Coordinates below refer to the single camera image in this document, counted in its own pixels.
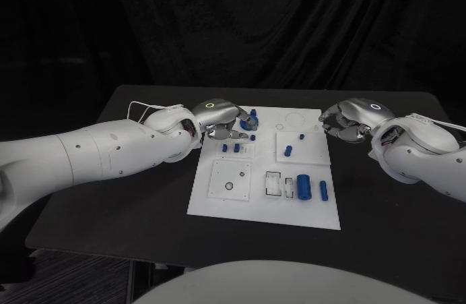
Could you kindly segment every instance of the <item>blue piece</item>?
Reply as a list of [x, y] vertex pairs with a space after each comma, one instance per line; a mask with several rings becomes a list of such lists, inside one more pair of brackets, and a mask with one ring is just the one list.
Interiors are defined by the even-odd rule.
[[311, 180], [308, 175], [298, 175], [298, 198], [304, 201], [311, 200]]
[[326, 181], [321, 181], [321, 195], [323, 195], [323, 201], [328, 201], [327, 183], [326, 183]]
[[294, 147], [292, 146], [287, 146], [285, 157], [290, 157], [292, 155], [292, 150], [294, 150]]
[[[252, 109], [251, 110], [251, 117], [257, 120], [257, 123], [258, 123], [258, 125], [259, 125], [259, 119], [258, 119], [258, 117], [257, 117], [257, 110], [255, 109]], [[246, 124], [246, 121], [245, 120], [241, 120], [241, 127], [244, 128], [244, 130], [246, 130], [246, 131], [251, 131], [251, 128], [248, 127], [248, 124]]]

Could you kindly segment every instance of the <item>gray floor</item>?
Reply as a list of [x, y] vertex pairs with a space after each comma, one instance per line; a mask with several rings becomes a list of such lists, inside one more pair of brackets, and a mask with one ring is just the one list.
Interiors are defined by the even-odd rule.
[[6, 284], [2, 304], [126, 304], [130, 261], [38, 250], [36, 275]]

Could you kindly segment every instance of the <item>black table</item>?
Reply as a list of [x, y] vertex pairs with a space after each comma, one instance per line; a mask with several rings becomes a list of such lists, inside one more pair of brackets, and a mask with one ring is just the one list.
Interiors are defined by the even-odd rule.
[[[117, 89], [98, 121], [126, 118], [133, 100], [192, 109], [221, 97], [239, 105], [326, 109], [356, 96], [377, 100], [399, 116], [416, 111], [448, 121], [436, 98], [422, 92], [130, 85]], [[425, 183], [393, 180], [367, 156], [369, 142], [330, 138], [328, 145], [341, 231], [189, 216], [195, 150], [177, 163], [55, 193], [26, 245], [196, 268], [235, 260], [307, 262], [422, 295], [466, 299], [466, 204]]]

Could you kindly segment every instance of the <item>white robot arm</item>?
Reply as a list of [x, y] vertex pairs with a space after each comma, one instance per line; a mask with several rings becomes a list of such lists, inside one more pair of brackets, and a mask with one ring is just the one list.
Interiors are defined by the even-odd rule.
[[466, 131], [459, 125], [419, 114], [396, 118], [389, 108], [364, 98], [336, 104], [321, 115], [333, 115], [343, 128], [324, 124], [326, 131], [347, 142], [373, 136], [370, 156], [386, 173], [403, 183], [425, 181], [442, 194], [466, 202], [466, 147], [436, 123]]
[[205, 131], [218, 140], [248, 138], [232, 130], [236, 117], [257, 129], [246, 111], [215, 99], [193, 113], [183, 105], [164, 108], [144, 124], [126, 119], [58, 135], [2, 142], [0, 230], [29, 204], [55, 191], [182, 160], [202, 146]]

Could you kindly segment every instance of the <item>white cable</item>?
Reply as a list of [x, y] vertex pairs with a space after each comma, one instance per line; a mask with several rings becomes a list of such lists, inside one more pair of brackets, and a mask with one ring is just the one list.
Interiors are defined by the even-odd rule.
[[422, 117], [423, 117], [425, 119], [431, 120], [432, 122], [445, 125], [446, 127], [452, 127], [454, 129], [458, 129], [458, 130], [466, 132], [466, 127], [462, 127], [461, 125], [456, 125], [456, 124], [452, 124], [452, 123], [448, 123], [448, 122], [438, 121], [438, 120], [435, 120], [435, 119], [431, 119], [431, 117], [425, 117], [423, 115], [422, 115]]
[[134, 101], [130, 103], [130, 105], [129, 105], [127, 119], [130, 119], [131, 105], [133, 105], [134, 103], [141, 104], [141, 105], [144, 105], [144, 106], [147, 107], [147, 109], [146, 109], [146, 111], [144, 111], [144, 113], [143, 113], [143, 116], [141, 116], [139, 122], [141, 122], [143, 117], [144, 117], [144, 115], [146, 115], [146, 112], [149, 111], [150, 108], [153, 108], [153, 109], [170, 109], [172, 107], [183, 107], [183, 104], [176, 104], [176, 105], [172, 105], [170, 107], [163, 107], [163, 106], [160, 106], [160, 105], [150, 105], [150, 104], [146, 104], [146, 103], [139, 102], [137, 100], [134, 100]]

